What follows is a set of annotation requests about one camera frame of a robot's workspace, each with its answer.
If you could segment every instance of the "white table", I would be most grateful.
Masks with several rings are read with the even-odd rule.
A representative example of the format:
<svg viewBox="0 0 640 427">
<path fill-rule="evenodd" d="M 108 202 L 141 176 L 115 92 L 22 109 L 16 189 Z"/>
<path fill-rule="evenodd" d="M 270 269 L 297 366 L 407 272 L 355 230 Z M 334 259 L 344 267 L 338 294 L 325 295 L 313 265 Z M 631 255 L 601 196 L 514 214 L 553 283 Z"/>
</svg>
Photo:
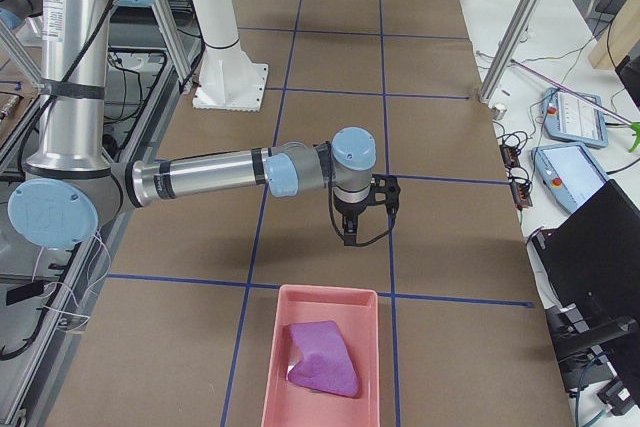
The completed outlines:
<svg viewBox="0 0 640 427">
<path fill-rule="evenodd" d="M 460 0 L 464 13 L 469 37 L 474 51 L 494 55 L 498 43 L 511 20 L 519 0 Z M 542 0 L 529 26 L 529 39 L 521 43 L 514 54 L 516 60 L 539 57 L 559 57 L 567 52 L 582 47 L 591 38 L 580 12 L 572 0 Z M 565 85 L 578 92 L 589 92 L 599 95 L 603 104 L 611 108 L 611 97 L 622 89 L 622 83 L 613 71 L 595 70 L 588 61 L 588 55 L 595 46 L 592 40 L 584 49 L 575 68 L 569 74 Z M 543 60 L 528 63 L 528 66 L 560 81 L 565 76 L 578 54 L 571 54 L 561 60 Z M 476 56 L 481 77 L 487 70 L 482 67 L 490 65 L 487 57 Z M 500 122 L 507 132 L 524 130 L 531 132 L 533 124 L 529 118 L 528 106 L 540 101 L 544 92 L 549 88 L 544 81 L 532 77 L 517 67 L 507 69 L 502 78 L 499 89 L 494 94 L 489 105 L 502 102 L 507 105 L 507 113 Z M 618 112 L 632 121 L 640 121 L 640 112 L 632 102 L 626 91 L 615 96 L 615 106 Z M 533 109 L 534 116 L 540 112 L 540 105 Z M 534 138 L 529 140 L 524 152 L 520 156 L 520 163 L 531 174 L 531 149 L 539 145 L 554 144 L 544 134 L 541 137 L 541 126 L 537 126 Z M 605 149 L 591 149 L 597 161 L 605 170 L 614 170 L 629 164 L 640 155 L 640 148 L 634 153 L 627 149 L 633 144 L 634 137 L 630 129 L 609 129 L 609 146 Z M 625 190 L 636 204 L 640 205 L 640 164 L 612 176 Z M 523 214 L 522 233 L 527 237 L 539 227 L 553 228 L 559 226 L 568 214 L 555 202 L 547 188 L 542 185 L 540 177 L 534 178 L 532 191 L 533 207 L 526 209 Z M 529 257 L 538 282 L 538 290 L 545 307 L 557 303 L 549 287 L 549 282 L 542 264 L 533 247 L 529 246 Z M 580 399 L 581 425 L 590 420 L 603 407 L 595 396 L 605 383 L 594 384 L 583 392 Z M 598 424 L 601 427 L 637 427 L 640 425 L 640 409 L 634 407 L 623 417 L 607 414 Z"/>
</svg>

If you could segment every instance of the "pink tray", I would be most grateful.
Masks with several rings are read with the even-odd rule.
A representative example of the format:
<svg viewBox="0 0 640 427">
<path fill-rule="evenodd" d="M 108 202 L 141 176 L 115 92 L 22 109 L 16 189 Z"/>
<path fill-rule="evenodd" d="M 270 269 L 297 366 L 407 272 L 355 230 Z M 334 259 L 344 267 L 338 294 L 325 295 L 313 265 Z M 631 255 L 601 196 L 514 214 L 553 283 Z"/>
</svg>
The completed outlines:
<svg viewBox="0 0 640 427">
<path fill-rule="evenodd" d="M 344 337 L 360 392 L 314 392 L 286 380 L 289 324 L 333 320 Z M 378 296 L 372 290 L 283 285 L 278 295 L 262 427 L 379 427 Z"/>
</svg>

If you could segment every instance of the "grid line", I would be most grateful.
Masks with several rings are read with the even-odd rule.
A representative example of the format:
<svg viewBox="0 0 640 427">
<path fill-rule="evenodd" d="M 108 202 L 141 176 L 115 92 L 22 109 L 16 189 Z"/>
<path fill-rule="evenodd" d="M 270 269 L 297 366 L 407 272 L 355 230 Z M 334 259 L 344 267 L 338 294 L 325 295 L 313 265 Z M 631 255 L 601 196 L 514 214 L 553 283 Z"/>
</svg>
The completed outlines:
<svg viewBox="0 0 640 427">
<path fill-rule="evenodd" d="M 291 73 L 291 63 L 292 63 L 292 59 L 293 59 L 293 51 L 294 51 L 294 47 L 295 47 L 295 42 L 296 42 L 296 30 L 298 29 L 298 24 L 300 22 L 300 12 L 302 10 L 302 0 L 298 1 L 298 11 L 296 13 L 296 22 L 294 25 L 294 32 L 293 32 L 293 36 L 291 39 L 291 49 L 289 51 L 289 59 L 287 62 L 287 71 L 285 73 L 285 78 L 284 78 L 284 89 L 282 92 L 282 96 L 280 98 L 280 107 L 278 109 L 278 117 L 276 120 L 276 127 L 275 127 L 275 131 L 273 134 L 273 142 L 272 145 L 275 145 L 277 140 L 278 140 L 278 133 L 280 132 L 280 123 L 282 121 L 282 112 L 284 110 L 284 101 L 285 101 L 285 97 L 286 97 L 286 87 L 287 84 L 289 82 L 289 74 Z M 220 427 L 225 427 L 226 423 L 227 423 L 227 416 L 229 414 L 229 405 L 231 402 L 231 394 L 233 392 L 233 381 L 235 379 L 235 373 L 236 373 L 236 366 L 237 366 L 237 362 L 238 362 L 238 356 L 240 354 L 240 344 L 242 342 L 242 330 L 244 327 L 244 320 L 246 317 L 246 313 L 247 313 L 247 305 L 249 303 L 249 294 L 251 292 L 251 281 L 253 279 L 253 270 L 255 267 L 255 263 L 256 263 L 256 259 L 257 259 L 257 255 L 258 255 L 258 244 L 260 242 L 260 232 L 262 230 L 262 225 L 263 225 L 263 221 L 264 221 L 264 212 L 265 212 L 265 208 L 266 208 L 266 204 L 267 204 L 267 186 L 265 185 L 263 188 L 263 194 L 262 194 L 262 202 L 260 204 L 260 215 L 258 216 L 258 223 L 256 226 L 256 236 L 254 239 L 254 243 L 253 243 L 253 250 L 251 253 L 251 263 L 249 265 L 249 272 L 247 273 L 247 282 L 246 282 L 246 287 L 245 287 L 245 291 L 244 291 L 244 297 L 242 300 L 242 308 L 240 310 L 240 319 L 238 321 L 238 331 L 236 333 L 236 342 L 234 345 L 234 349 L 233 349 L 233 357 L 231 359 L 231 367 L 229 370 L 229 379 L 227 381 L 227 391 L 225 393 L 225 400 L 224 400 L 224 407 L 222 410 L 222 416 L 220 418 Z"/>
<path fill-rule="evenodd" d="M 386 156 L 386 174 L 389 175 L 391 171 L 390 161 L 390 147 L 389 147 L 389 123 L 388 123 L 388 108 L 387 108 L 387 76 L 385 71 L 384 62 L 384 10 L 383 0 L 378 0 L 380 7 L 380 59 L 382 62 L 382 105 L 384 108 L 384 149 Z M 391 220 L 388 219 L 389 227 L 391 227 Z M 389 288 L 391 289 L 391 339 L 392 339 L 392 358 L 393 358 L 393 397 L 395 406 L 396 427 L 402 425 L 402 409 L 400 408 L 400 359 L 398 349 L 398 315 L 396 310 L 396 272 L 395 272 L 395 259 L 393 250 L 393 231 L 389 231 L 387 238 L 389 248 Z"/>
<path fill-rule="evenodd" d="M 382 94 L 380 92 L 359 92 L 354 90 L 329 90 L 329 89 L 304 89 L 297 87 L 267 87 L 266 90 L 282 90 L 285 92 L 309 92 L 311 94 L 344 94 L 344 95 L 372 95 L 375 97 L 405 97 L 415 99 L 441 99 L 441 100 L 469 100 L 468 95 L 430 95 L 430 94 Z"/>
<path fill-rule="evenodd" d="M 426 34 L 376 34 L 373 32 L 336 32 L 333 30 L 312 30 L 312 29 L 284 29 L 281 27 L 250 27 L 239 26 L 238 30 L 257 30 L 267 32 L 298 32 L 300 34 L 322 34 L 322 35 L 363 35 L 369 37 L 394 37 L 401 39 L 432 39 L 432 40 L 469 40 L 469 37 L 456 37 L 449 35 L 426 35 Z"/>
<path fill-rule="evenodd" d="M 433 182 L 460 182 L 463 184 L 488 184 L 488 185 L 509 185 L 509 182 L 506 180 L 481 180 L 481 179 L 459 179 L 455 177 L 430 177 L 430 176 L 422 176 L 422 175 L 403 175 L 396 174 L 396 177 L 399 179 L 409 179 L 409 180 L 425 180 L 425 181 L 433 181 Z"/>
<path fill-rule="evenodd" d="M 137 280 L 143 282 L 167 282 L 167 283 L 177 283 L 177 284 L 198 284 L 198 285 L 212 285 L 214 287 L 238 287 L 238 288 L 246 288 L 250 287 L 251 289 L 262 289 L 262 290 L 278 290 L 281 285 L 279 284 L 263 284 L 263 283 L 251 283 L 247 284 L 246 282 L 230 282 L 226 280 L 208 280 L 208 279 L 195 279 L 195 278 L 182 278 L 182 277 L 163 277 L 157 275 L 137 275 L 137 274 L 109 274 L 107 278 L 114 280 Z M 535 306 L 535 302 L 526 301 L 526 300 L 501 300 L 501 299 L 481 299 L 477 297 L 453 297 L 453 296 L 442 296 L 442 295 L 427 295 L 427 294 L 409 294 L 396 292 L 392 294 L 391 292 L 378 291 L 378 296 L 384 297 L 386 299 L 390 299 L 393 296 L 397 299 L 407 299 L 407 300 L 419 300 L 419 301 L 430 301 L 430 302 L 454 302 L 454 303 L 462 303 L 462 304 L 483 304 L 483 305 L 503 305 L 503 306 L 514 306 L 514 307 L 526 307 L 533 308 Z"/>
</svg>

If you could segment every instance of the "brown table surface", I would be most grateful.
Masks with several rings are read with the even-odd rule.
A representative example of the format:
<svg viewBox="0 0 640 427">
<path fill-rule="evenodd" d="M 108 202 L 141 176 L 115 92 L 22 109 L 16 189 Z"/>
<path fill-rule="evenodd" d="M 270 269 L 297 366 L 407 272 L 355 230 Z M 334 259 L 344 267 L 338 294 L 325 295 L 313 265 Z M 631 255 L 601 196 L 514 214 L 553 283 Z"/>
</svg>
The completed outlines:
<svg viewBox="0 0 640 427">
<path fill-rule="evenodd" d="M 400 177 L 393 236 L 342 247 L 325 192 L 137 211 L 47 425 L 259 425 L 284 283 L 380 293 L 384 427 L 572 425 L 458 0 L 234 3 L 270 65 L 262 109 L 184 97 L 158 157 L 362 126 Z M 385 222 L 370 209 L 360 235 Z"/>
</svg>

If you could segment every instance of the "purple cloth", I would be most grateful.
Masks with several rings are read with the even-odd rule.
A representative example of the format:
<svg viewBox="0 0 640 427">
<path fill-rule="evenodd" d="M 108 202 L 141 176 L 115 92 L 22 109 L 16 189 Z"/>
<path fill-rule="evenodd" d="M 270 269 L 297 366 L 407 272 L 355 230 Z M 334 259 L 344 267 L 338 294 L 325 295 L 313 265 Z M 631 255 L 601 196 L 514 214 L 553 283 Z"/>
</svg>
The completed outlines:
<svg viewBox="0 0 640 427">
<path fill-rule="evenodd" d="M 287 376 L 290 382 L 345 397 L 357 395 L 358 376 L 334 321 L 291 324 L 289 333 L 302 353 Z"/>
</svg>

